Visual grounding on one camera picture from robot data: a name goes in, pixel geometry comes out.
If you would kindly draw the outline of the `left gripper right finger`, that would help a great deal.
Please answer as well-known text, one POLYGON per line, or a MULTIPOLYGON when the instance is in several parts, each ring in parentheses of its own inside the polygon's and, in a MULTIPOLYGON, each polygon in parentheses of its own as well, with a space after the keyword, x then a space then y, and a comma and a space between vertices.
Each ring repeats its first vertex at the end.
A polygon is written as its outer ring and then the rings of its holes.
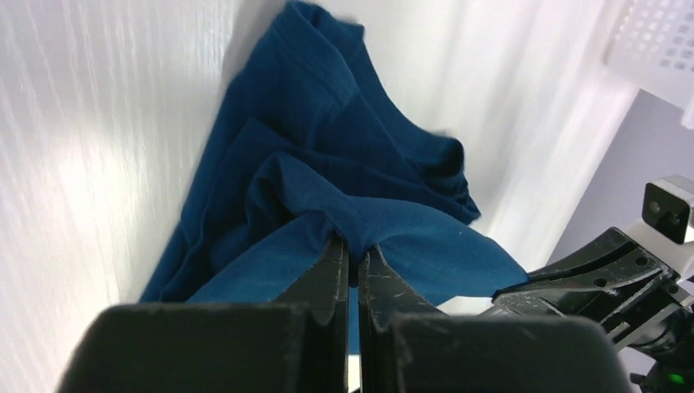
POLYGON ((452 316, 373 247, 358 271, 364 392, 628 392, 603 331, 584 318, 452 316))

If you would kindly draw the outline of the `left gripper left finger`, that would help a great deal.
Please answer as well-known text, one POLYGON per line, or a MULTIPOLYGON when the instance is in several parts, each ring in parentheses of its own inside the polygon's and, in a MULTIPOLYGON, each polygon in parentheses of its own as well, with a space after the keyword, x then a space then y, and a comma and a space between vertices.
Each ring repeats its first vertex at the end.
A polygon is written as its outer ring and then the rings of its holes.
POLYGON ((264 303, 146 303, 102 312, 61 392, 345 392, 349 254, 318 260, 264 303))

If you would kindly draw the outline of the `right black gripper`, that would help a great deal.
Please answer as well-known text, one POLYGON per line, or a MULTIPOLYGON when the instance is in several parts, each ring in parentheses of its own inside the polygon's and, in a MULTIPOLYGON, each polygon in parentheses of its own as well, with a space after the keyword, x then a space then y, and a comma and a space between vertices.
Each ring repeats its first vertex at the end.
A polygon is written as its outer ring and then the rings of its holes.
POLYGON ((617 350, 652 359, 628 380, 639 392, 693 391, 693 295, 680 275, 618 228, 604 233, 529 281, 497 291, 497 316, 578 315, 605 323, 617 350))

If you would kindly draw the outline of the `blue t shirt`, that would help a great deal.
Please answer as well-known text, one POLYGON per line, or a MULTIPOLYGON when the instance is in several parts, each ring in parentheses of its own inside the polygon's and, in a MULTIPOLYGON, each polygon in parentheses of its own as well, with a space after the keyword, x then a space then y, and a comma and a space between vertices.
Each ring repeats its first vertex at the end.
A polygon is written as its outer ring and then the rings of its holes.
POLYGON ((379 246, 435 305, 527 282, 471 228, 462 144, 399 111, 363 34, 306 2, 277 14, 226 91, 143 301, 273 300, 332 235, 351 273, 379 246))

